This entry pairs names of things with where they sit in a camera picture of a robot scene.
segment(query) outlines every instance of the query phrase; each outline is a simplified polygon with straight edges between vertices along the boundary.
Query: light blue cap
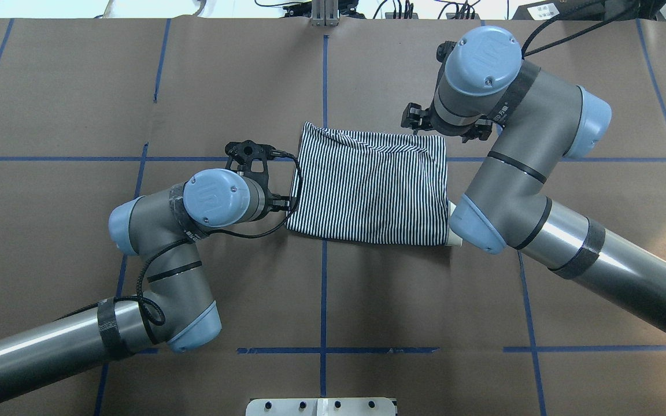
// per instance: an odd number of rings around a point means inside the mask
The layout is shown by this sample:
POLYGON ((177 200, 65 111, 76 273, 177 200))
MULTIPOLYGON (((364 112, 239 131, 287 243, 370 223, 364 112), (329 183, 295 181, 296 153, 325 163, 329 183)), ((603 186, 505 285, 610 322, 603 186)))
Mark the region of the light blue cap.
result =
POLYGON ((595 144, 600 142, 613 116, 611 106, 607 102, 590 94, 583 87, 579 85, 578 87, 582 92, 582 113, 579 116, 577 135, 565 153, 566 157, 573 159, 584 158, 595 144))
POLYGON ((221 227, 243 217, 251 191, 243 177, 228 169, 207 169, 184 185, 184 207, 199 224, 221 227))
POLYGON ((449 219, 449 227, 462 239, 490 254, 498 254, 508 246, 490 220, 467 195, 462 195, 459 200, 449 219))
POLYGON ((457 42, 446 59, 444 76, 462 94, 481 97, 510 85, 522 63, 515 36, 502 27, 481 26, 457 42))
POLYGON ((142 196, 123 203, 121 206, 114 208, 112 213, 109 214, 109 237, 117 245, 117 248, 127 255, 138 255, 135 249, 132 248, 132 243, 130 243, 130 216, 132 215, 132 208, 140 198, 142 196))
POLYGON ((174 352, 187 352, 214 340, 222 328, 220 314, 217 313, 217 303, 213 301, 209 308, 192 321, 192 324, 188 324, 166 343, 174 352))

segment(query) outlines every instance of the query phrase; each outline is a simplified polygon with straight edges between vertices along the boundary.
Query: white mounting plate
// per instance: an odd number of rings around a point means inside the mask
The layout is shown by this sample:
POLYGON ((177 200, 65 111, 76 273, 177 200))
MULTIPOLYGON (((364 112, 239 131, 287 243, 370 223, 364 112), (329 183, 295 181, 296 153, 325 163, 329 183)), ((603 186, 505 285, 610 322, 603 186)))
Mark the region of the white mounting plate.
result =
POLYGON ((396 402, 388 398, 254 399, 246 407, 246 416, 397 416, 396 402))

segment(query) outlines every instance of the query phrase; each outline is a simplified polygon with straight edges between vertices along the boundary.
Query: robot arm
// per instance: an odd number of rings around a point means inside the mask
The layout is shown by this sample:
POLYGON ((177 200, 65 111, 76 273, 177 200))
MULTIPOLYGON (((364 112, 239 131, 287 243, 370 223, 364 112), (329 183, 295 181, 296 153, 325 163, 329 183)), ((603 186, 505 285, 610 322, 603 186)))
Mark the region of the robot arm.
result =
POLYGON ((666 332, 666 262, 539 194, 562 157, 581 158, 599 142, 610 106, 523 61, 505 29, 479 27, 444 49, 431 107, 410 103, 402 126, 485 139, 475 129, 504 126, 461 196, 452 230, 489 253, 521 250, 666 332))
POLYGON ((0 340, 0 403, 157 343, 184 352, 219 334, 220 316, 194 242, 215 232, 235 235, 220 227, 296 205, 268 188, 267 159, 293 156, 250 140, 233 142, 225 152, 227 169, 203 170, 113 211, 110 236, 125 254, 146 261, 142 275, 150 290, 142 292, 139 283, 136 296, 108 298, 0 340), (251 171, 254 160, 264 164, 262 173, 251 171), (230 170, 233 161, 238 171, 230 170))

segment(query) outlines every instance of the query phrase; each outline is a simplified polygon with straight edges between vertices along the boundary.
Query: striped cloth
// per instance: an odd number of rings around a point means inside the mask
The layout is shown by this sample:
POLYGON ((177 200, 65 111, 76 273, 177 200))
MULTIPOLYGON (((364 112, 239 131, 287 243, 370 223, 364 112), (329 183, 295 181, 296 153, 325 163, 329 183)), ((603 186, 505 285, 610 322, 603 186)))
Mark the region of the striped cloth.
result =
MULTIPOLYGON (((306 123, 299 165, 304 186, 288 229, 352 242, 446 244, 449 200, 442 137, 306 123)), ((297 181, 291 189, 297 189, 297 181)))

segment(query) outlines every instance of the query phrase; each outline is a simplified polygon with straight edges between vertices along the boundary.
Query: black tape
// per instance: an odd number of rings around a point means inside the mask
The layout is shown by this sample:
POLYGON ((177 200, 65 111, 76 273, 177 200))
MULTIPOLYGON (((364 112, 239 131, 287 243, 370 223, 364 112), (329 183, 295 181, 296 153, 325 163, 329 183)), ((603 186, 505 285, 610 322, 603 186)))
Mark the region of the black tape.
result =
POLYGON ((491 151, 487 154, 487 157, 489 158, 494 158, 497 159, 503 163, 507 163, 510 166, 513 166, 513 168, 516 168, 518 170, 523 171, 523 173, 527 174, 528 176, 533 177, 533 179, 536 179, 537 181, 541 182, 542 184, 546 183, 546 176, 544 176, 542 173, 540 173, 538 170, 531 168, 527 164, 524 164, 521 161, 517 161, 510 156, 503 155, 503 153, 497 153, 495 151, 491 151))
POLYGON ((516 108, 518 108, 518 105, 523 101, 523 98, 528 94, 528 90, 534 85, 534 81, 536 81, 536 77, 539 76, 540 71, 541 66, 532 64, 529 61, 523 61, 523 65, 521 65, 520 71, 518 71, 518 76, 508 85, 508 89, 503 92, 499 102, 492 108, 487 118, 495 121, 497 124, 505 125, 516 108))
POLYGON ((169 207, 184 234, 193 242, 207 237, 207 234, 195 224, 184 206, 184 184, 175 184, 169 189, 169 207))
POLYGON ((560 277, 571 280, 582 273, 586 272, 598 257, 600 257, 600 250, 605 244, 605 227, 600 225, 597 221, 588 218, 589 226, 587 227, 587 235, 582 242, 582 247, 577 250, 577 253, 567 263, 558 267, 557 269, 549 269, 560 277))
POLYGON ((117 316, 114 315, 114 298, 104 299, 97 306, 97 326, 104 350, 113 360, 122 360, 134 355, 120 335, 117 316))
POLYGON ((549 213, 551 211, 552 211, 552 199, 546 198, 546 206, 544 206, 544 213, 542 213, 541 219, 539 219, 539 223, 536 224, 534 230, 531 231, 531 234, 529 234, 528 237, 526 237, 526 239, 523 240, 522 243, 514 247, 515 250, 523 250, 527 245, 533 242, 534 239, 536 239, 536 236, 539 235, 541 229, 544 228, 544 224, 546 224, 546 220, 549 218, 549 213))
POLYGON ((174 276, 174 274, 179 274, 191 269, 196 269, 199 266, 202 266, 202 262, 199 260, 195 261, 194 263, 184 264, 181 267, 176 267, 175 269, 167 270, 166 272, 154 274, 151 277, 147 277, 148 283, 153 283, 155 281, 159 281, 160 279, 174 276))

